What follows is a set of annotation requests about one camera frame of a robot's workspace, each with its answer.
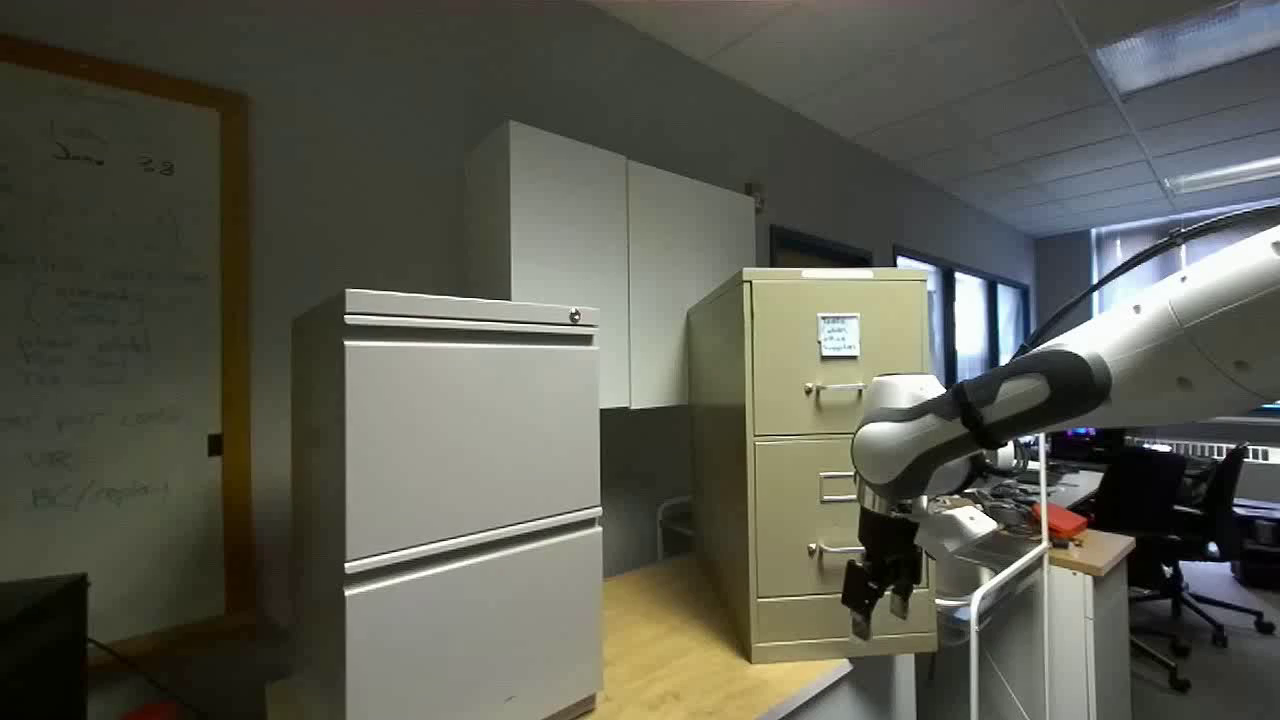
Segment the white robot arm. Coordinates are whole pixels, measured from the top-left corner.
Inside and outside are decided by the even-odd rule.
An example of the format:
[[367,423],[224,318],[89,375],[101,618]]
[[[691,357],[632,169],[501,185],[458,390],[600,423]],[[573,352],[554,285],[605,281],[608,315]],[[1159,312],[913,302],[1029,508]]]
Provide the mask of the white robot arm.
[[945,463],[1066,423],[1151,429],[1269,402],[1280,394],[1276,325],[1280,229],[1265,229],[984,375],[952,388],[878,375],[849,443],[862,483],[862,555],[845,568],[852,632],[873,635],[882,596],[907,610],[919,497]]

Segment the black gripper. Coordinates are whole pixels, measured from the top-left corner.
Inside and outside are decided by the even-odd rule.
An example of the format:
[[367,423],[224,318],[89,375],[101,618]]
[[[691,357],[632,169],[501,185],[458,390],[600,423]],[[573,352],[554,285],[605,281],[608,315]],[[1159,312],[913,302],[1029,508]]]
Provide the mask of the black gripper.
[[862,512],[862,564],[845,568],[845,607],[852,610],[852,632],[862,639],[873,635],[873,610],[882,591],[891,586],[891,617],[913,617],[913,591],[919,584],[919,546],[915,546],[915,525],[907,514]]

